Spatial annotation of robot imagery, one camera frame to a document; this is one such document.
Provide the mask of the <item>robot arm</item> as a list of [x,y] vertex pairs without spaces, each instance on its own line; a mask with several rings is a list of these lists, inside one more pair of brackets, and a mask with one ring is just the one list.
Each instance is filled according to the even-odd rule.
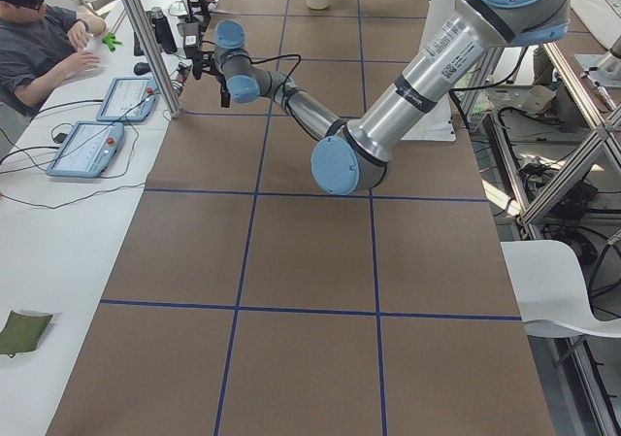
[[566,36],[571,0],[455,0],[452,15],[360,118],[344,120],[279,71],[255,67],[245,32],[225,19],[214,29],[212,73],[239,104],[269,98],[316,140],[310,169],[330,194],[379,185],[394,147],[492,48]]

